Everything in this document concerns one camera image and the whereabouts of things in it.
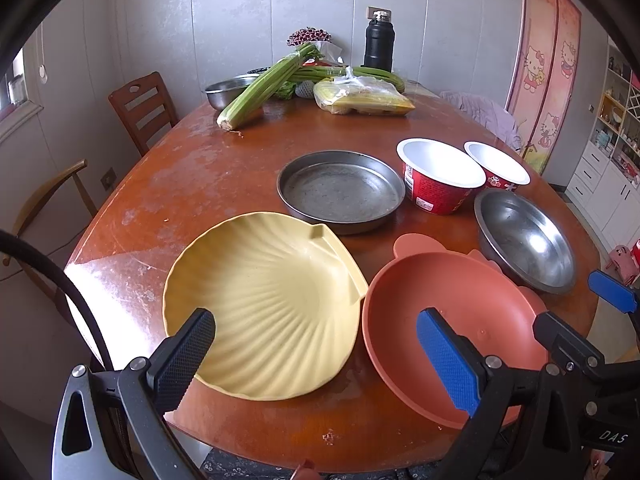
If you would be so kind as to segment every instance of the black patterned fabric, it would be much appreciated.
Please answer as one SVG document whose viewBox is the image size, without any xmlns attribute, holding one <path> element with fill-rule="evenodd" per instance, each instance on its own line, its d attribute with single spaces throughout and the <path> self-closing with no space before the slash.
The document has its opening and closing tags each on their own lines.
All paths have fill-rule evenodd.
<svg viewBox="0 0 640 480">
<path fill-rule="evenodd" d="M 406 469 L 376 471 L 372 473 L 321 474 L 324 480 L 428 480 L 438 463 L 432 462 Z M 289 480 L 293 471 L 283 467 L 254 462 L 213 448 L 200 470 L 209 480 Z"/>
</svg>

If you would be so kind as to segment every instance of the plastic wrapped food package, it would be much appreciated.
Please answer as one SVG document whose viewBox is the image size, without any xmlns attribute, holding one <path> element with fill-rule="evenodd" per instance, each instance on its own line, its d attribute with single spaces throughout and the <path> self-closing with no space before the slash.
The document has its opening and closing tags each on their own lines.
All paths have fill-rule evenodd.
<svg viewBox="0 0 640 480">
<path fill-rule="evenodd" d="M 415 108 L 391 83 L 371 76 L 355 77 L 351 67 L 347 67 L 345 76 L 316 83 L 314 97 L 322 110 L 339 115 L 352 110 L 370 115 L 405 115 Z"/>
</svg>

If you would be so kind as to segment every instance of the window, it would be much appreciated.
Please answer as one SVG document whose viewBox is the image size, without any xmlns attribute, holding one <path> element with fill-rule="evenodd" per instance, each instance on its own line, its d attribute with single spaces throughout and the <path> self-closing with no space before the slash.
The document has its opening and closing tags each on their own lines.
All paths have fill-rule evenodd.
<svg viewBox="0 0 640 480">
<path fill-rule="evenodd" d="M 40 110 L 37 45 L 42 27 L 27 40 L 5 74 L 0 74 L 0 142 Z"/>
</svg>

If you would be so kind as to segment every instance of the wall outlet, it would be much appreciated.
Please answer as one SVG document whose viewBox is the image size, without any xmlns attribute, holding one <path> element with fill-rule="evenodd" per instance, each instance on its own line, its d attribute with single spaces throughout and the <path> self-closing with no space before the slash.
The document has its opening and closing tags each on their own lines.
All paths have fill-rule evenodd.
<svg viewBox="0 0 640 480">
<path fill-rule="evenodd" d="M 373 20 L 373 13 L 377 10 L 384 10 L 389 13 L 389 19 L 391 19 L 391 11 L 389 9 L 383 9 L 382 7 L 367 7 L 367 19 Z"/>
<path fill-rule="evenodd" d="M 113 168 L 109 168 L 107 170 L 107 173 L 102 176 L 100 182 L 102 183 L 102 187 L 105 191 L 113 189 L 113 186 L 116 183 L 116 172 L 113 171 Z"/>
</svg>

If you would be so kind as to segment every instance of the chair backrest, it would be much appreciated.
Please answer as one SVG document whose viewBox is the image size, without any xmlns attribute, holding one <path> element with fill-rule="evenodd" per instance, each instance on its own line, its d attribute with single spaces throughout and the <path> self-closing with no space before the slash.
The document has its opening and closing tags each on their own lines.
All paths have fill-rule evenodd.
<svg viewBox="0 0 640 480">
<path fill-rule="evenodd" d="M 24 203 L 20 212 L 18 213 L 18 218 L 14 222 L 14 228 L 12 229 L 12 234 L 19 237 L 26 229 L 31 225 L 33 220 L 36 218 L 38 213 L 42 210 L 42 208 L 46 205 L 46 203 L 51 199 L 53 194 L 58 190 L 60 186 L 62 186 L 68 179 L 72 178 L 76 187 L 78 188 L 78 192 L 80 193 L 80 197 L 82 198 L 82 202 L 84 202 L 85 207 L 88 209 L 89 213 L 92 217 L 95 217 L 98 214 L 98 210 L 95 207 L 94 202 L 91 200 L 91 197 L 87 193 L 82 181 L 78 177 L 78 171 L 86 168 L 86 160 L 80 160 L 76 162 L 70 168 L 66 168 L 65 171 L 57 174 L 50 180 L 47 180 L 42 186 L 40 186 L 33 194 L 27 199 Z M 10 256 L 5 256 L 2 259 L 2 264 L 6 267 L 9 265 L 11 261 Z M 27 266 L 22 262 L 18 262 L 18 264 L 24 270 L 24 273 L 31 279 L 33 283 L 44 292 L 49 298 L 55 301 L 56 299 L 56 290 L 51 288 L 44 280 L 40 277 L 40 275 L 35 272 L 31 267 Z"/>
<path fill-rule="evenodd" d="M 149 151 L 146 144 L 160 128 L 167 123 L 171 126 L 178 123 L 174 103 L 158 72 L 135 79 L 111 92 L 109 102 L 140 155 Z"/>
</svg>

